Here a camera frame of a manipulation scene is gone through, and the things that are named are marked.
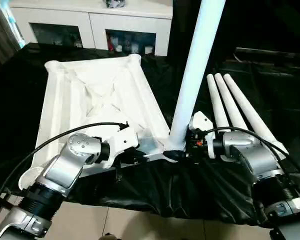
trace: black cloth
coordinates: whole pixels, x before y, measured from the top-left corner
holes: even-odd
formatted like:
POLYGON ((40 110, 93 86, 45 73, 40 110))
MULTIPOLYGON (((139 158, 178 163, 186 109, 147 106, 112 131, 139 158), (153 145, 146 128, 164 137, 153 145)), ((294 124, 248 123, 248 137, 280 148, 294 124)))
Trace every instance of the black cloth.
MULTIPOLYGON (((33 150, 39 129, 50 60, 78 61, 122 56, 97 49, 28 44, 0 69, 0 185, 20 157, 33 150)), ((165 57, 144 56, 141 66, 168 124, 171 124, 184 65, 165 57)), ((224 62, 206 73, 230 73, 273 134, 300 164, 300 70, 224 62)), ((211 120, 207 82, 202 81, 194 111, 211 120)), ((18 193, 17 179, 10 189, 18 193)), ((284 163, 300 183, 296 170, 284 163)), ((69 201, 138 211, 164 217, 219 219, 260 225, 265 220, 254 204, 253 178, 238 163, 204 158, 201 164, 157 160, 80 178, 69 201)))

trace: robotic arm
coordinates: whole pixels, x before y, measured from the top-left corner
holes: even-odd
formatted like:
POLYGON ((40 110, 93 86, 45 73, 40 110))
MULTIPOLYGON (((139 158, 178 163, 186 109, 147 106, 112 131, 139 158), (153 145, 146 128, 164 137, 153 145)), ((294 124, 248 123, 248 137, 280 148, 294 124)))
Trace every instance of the robotic arm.
POLYGON ((84 165, 111 167, 115 158, 138 146, 133 128, 118 131, 107 142, 77 133, 68 139, 59 155, 51 159, 35 183, 27 190, 0 224, 0 240, 43 238, 52 218, 73 189, 84 165))

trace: black cable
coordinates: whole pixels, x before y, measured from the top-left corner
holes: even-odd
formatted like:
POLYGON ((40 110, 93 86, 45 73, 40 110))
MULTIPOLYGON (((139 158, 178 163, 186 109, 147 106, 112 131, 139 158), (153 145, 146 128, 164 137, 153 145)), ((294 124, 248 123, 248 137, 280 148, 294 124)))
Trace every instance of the black cable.
POLYGON ((117 122, 97 122, 97 123, 92 123, 92 124, 87 124, 87 125, 83 125, 83 126, 79 126, 76 128, 73 128, 71 130, 65 131, 63 133, 60 133, 59 135, 50 138, 49 140, 45 141, 44 143, 42 143, 40 146, 38 146, 36 149, 34 149, 32 152, 30 152, 24 159, 22 159, 18 165, 9 173, 9 175, 7 176, 7 178, 4 180, 1 188, 0 188, 0 196, 3 193, 9 179, 11 178, 11 176, 16 172, 16 170, 24 163, 26 162, 26 160, 28 158, 30 158, 33 154, 35 154, 36 152, 38 152, 39 150, 41 150, 43 147, 45 147, 46 145, 48 145, 49 143, 53 142, 54 140, 57 140, 59 138, 62 138, 63 136, 66 136, 68 134, 71 134, 73 132, 79 131, 81 129, 87 129, 87 128, 91 128, 91 127, 96 127, 96 126, 119 126, 120 129, 124 129, 126 128, 128 125, 124 124, 124 123, 117 123, 117 122))
MULTIPOLYGON (((258 134, 256 134, 253 131, 250 130, 246 130, 240 127, 235 127, 235 126, 221 126, 221 127, 216 127, 210 130, 206 130, 203 131, 204 135, 207 135, 209 133, 212 132, 216 132, 216 131, 220 131, 220 130, 235 130, 235 131, 240 131, 240 132, 244 132, 247 133, 249 135, 254 136, 256 139, 258 139, 261 143, 263 143, 265 146, 268 147, 268 149, 273 153, 273 155, 275 156, 275 158, 277 159, 278 164, 280 165, 280 167, 282 168, 283 173, 286 175, 287 179, 292 183, 293 181, 290 178, 289 173, 287 172, 287 170, 285 169, 285 167, 282 165, 281 163, 281 158, 279 157, 278 153, 275 151, 278 150, 280 153, 282 153, 288 160, 290 160, 290 162, 297 168, 297 170, 300 172, 300 166, 297 164, 297 162, 295 162, 295 160, 293 160, 289 154, 287 154, 285 151, 283 151, 282 149, 280 149, 279 147, 277 147, 276 145, 274 145, 273 143, 263 139, 261 136, 259 136, 258 134)), ((298 191, 298 193, 300 194, 300 188, 295 185, 296 190, 298 191)))
POLYGON ((274 145, 273 143, 269 142, 269 145, 274 148, 277 149, 280 153, 282 153, 287 159, 289 159, 289 161, 292 163, 292 165, 298 170, 298 172, 300 173, 300 166, 299 164, 289 155, 287 154, 285 151, 283 151, 282 149, 280 149, 279 147, 277 147, 276 145, 274 145))

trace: cabinet door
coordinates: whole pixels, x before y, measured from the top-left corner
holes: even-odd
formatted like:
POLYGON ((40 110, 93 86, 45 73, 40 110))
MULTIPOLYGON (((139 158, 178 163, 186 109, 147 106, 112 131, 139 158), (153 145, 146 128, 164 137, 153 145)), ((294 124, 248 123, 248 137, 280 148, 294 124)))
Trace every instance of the cabinet door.
POLYGON ((155 39, 153 43, 155 55, 167 55, 171 28, 170 19, 90 13, 90 20, 94 44, 97 49, 109 50, 109 34, 122 31, 126 32, 129 38, 133 38, 134 33, 139 35, 144 33, 145 36, 149 34, 148 39, 155 39))
POLYGON ((19 7, 11 11, 26 43, 95 48, 86 12, 19 7))

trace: white tube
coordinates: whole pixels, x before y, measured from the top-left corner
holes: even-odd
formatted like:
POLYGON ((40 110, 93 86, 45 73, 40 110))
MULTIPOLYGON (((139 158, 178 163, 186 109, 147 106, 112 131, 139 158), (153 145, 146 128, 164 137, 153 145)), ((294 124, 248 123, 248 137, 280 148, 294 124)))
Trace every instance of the white tube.
POLYGON ((267 127, 265 122, 259 116, 257 111, 251 105, 251 103, 246 98, 246 96, 243 94, 243 92, 240 90, 240 88, 237 86, 237 84, 232 79, 232 77, 229 74, 225 74, 223 77, 224 77, 224 80, 225 80, 226 84, 228 85, 229 89, 231 90, 236 102, 239 104, 244 115, 246 116, 249 123, 251 124, 253 130, 260 137, 264 138, 265 140, 267 140, 269 142, 277 141, 275 136, 269 130, 269 128, 267 127))
POLYGON ((201 0, 192 43, 176 104, 168 147, 183 150, 199 88, 226 0, 201 0))
POLYGON ((214 78, 215 78, 216 84, 218 85, 219 91, 221 93, 226 111, 229 114, 232 125, 237 128, 242 128, 242 129, 248 130, 248 127, 247 127, 243 117, 241 116, 241 113, 240 113, 234 99, 232 98, 231 93, 230 93, 224 79, 222 78, 221 74, 217 73, 216 75, 214 75, 214 78))
POLYGON ((222 105, 222 101, 217 89, 217 85, 214 79, 214 76, 212 74, 209 74, 206 76, 211 102, 212 102, 212 108, 214 113, 214 119, 217 127, 229 127, 227 115, 224 110, 224 106, 222 105))

